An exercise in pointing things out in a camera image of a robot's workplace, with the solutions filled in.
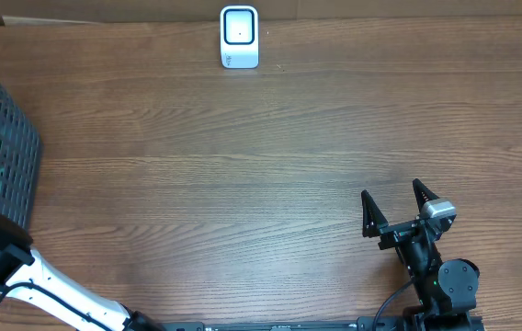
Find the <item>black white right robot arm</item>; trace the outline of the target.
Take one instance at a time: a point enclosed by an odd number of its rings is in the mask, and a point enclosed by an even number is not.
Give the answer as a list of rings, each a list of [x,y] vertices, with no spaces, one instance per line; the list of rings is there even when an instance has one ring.
[[[436,247],[457,217],[457,209],[419,179],[413,180],[418,214],[411,221],[389,224],[375,200],[361,192],[362,235],[379,238],[381,250],[393,249],[409,280],[391,294],[372,317],[359,317],[359,330],[483,330],[481,317],[472,317],[477,305],[480,271],[468,259],[444,261]],[[386,308],[408,288],[419,304],[399,316],[385,317]]]

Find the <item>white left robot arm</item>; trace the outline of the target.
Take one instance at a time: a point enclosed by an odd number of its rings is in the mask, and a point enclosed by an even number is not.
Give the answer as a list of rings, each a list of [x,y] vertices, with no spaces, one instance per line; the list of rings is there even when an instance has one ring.
[[[26,230],[0,214],[0,304],[6,298],[34,305],[77,330],[162,329],[61,273],[32,247]]]

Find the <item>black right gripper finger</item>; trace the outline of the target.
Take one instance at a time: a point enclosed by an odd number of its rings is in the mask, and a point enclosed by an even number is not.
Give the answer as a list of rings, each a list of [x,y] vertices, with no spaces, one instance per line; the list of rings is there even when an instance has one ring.
[[[420,216],[435,216],[439,196],[433,193],[420,179],[413,180],[413,190]]]
[[[361,192],[361,203],[363,211],[362,235],[364,237],[380,236],[382,229],[387,227],[389,223],[365,189]]]

